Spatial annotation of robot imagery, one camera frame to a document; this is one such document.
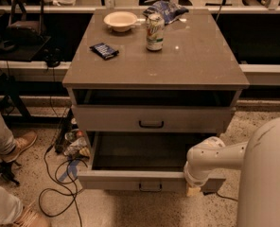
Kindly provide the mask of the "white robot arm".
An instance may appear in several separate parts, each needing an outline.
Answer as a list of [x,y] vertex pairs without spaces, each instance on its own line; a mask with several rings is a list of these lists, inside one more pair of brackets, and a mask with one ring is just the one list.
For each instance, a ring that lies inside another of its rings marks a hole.
[[202,187],[217,168],[241,171],[236,227],[280,227],[280,117],[245,143],[227,146],[209,137],[192,147],[184,177],[190,186]]

